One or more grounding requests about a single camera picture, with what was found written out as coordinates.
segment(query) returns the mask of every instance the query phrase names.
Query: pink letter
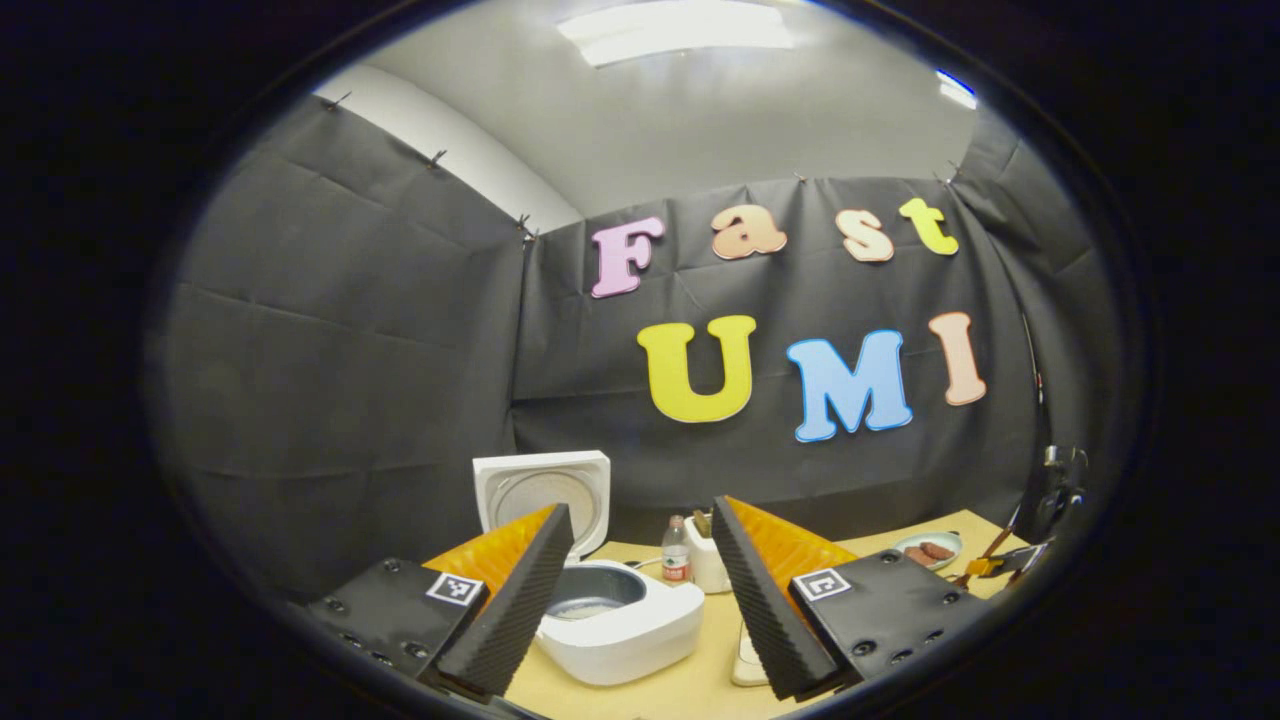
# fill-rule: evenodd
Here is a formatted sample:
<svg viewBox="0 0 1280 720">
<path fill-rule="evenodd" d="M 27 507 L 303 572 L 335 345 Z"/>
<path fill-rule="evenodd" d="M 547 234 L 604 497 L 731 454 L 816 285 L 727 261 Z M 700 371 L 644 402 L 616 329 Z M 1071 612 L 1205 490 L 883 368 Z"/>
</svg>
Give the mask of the pink letter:
<svg viewBox="0 0 1280 720">
<path fill-rule="evenodd" d="M 649 240 L 662 237 L 663 232 L 662 220 L 645 218 L 593 234 L 591 242 L 600 247 L 600 279 L 591 288 L 591 297 L 608 297 L 640 287 L 640 278 L 631 274 L 627 264 L 648 268 L 653 258 Z M 632 236 L 635 241 L 628 243 Z"/>
</svg>

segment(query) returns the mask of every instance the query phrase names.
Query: white plate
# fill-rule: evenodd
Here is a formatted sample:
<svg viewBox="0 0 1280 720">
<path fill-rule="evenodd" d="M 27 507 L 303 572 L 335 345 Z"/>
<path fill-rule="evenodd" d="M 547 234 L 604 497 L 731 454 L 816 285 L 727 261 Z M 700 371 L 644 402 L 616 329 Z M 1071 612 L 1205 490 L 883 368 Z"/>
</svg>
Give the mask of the white plate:
<svg viewBox="0 0 1280 720">
<path fill-rule="evenodd" d="M 933 544 L 945 547 L 955 553 L 951 557 L 947 557 L 946 560 L 938 560 L 933 565 L 929 565 L 928 566 L 929 570 L 938 570 L 941 568 L 946 568 L 947 565 L 954 562 L 956 557 L 960 557 L 960 551 L 964 550 L 964 542 L 961 542 L 960 536 L 955 533 L 920 533 L 918 536 L 911 536 L 909 538 L 902 538 L 897 541 L 893 544 L 893 550 L 905 553 L 906 548 L 915 547 L 922 542 L 932 542 Z"/>
</svg>

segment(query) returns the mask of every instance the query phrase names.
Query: water bottle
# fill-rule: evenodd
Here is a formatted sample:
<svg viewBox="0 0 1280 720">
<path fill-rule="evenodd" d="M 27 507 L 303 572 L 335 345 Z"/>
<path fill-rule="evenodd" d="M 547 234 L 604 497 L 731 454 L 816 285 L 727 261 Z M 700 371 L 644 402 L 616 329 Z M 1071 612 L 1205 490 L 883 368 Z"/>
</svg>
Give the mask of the water bottle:
<svg viewBox="0 0 1280 720">
<path fill-rule="evenodd" d="M 685 519 L 672 515 L 667 523 L 667 534 L 662 537 L 662 578 L 682 583 L 690 577 L 689 546 L 685 544 Z"/>
</svg>

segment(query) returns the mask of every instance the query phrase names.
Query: wall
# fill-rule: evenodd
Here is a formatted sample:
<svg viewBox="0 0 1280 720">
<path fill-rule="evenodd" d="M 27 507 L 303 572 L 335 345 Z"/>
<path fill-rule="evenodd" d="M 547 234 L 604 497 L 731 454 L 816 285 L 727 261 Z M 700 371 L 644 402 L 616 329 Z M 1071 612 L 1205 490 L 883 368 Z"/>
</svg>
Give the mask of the wall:
<svg viewBox="0 0 1280 720">
<path fill-rule="evenodd" d="M 465 115 L 416 85 L 369 65 L 353 65 L 312 92 L 383 128 L 470 184 L 529 228 L 552 231 L 582 220 L 554 187 Z"/>
</svg>

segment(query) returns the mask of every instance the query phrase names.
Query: ceiling light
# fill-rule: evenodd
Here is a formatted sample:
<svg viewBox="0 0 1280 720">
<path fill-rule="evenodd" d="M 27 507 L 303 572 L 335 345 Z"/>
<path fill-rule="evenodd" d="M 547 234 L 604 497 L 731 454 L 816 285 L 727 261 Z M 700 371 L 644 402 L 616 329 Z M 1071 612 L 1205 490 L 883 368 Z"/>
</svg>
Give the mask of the ceiling light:
<svg viewBox="0 0 1280 720">
<path fill-rule="evenodd" d="M 621 5 L 580 15 L 557 27 L 596 68 L 696 47 L 792 47 L 781 13 L 733 0 Z"/>
<path fill-rule="evenodd" d="M 942 70 L 937 70 L 937 76 L 938 79 L 942 81 L 942 85 L 938 86 L 938 92 L 941 92 L 943 97 L 947 100 L 955 100 L 970 110 L 978 106 L 978 99 L 974 96 L 972 90 L 965 87 L 963 82 Z"/>
</svg>

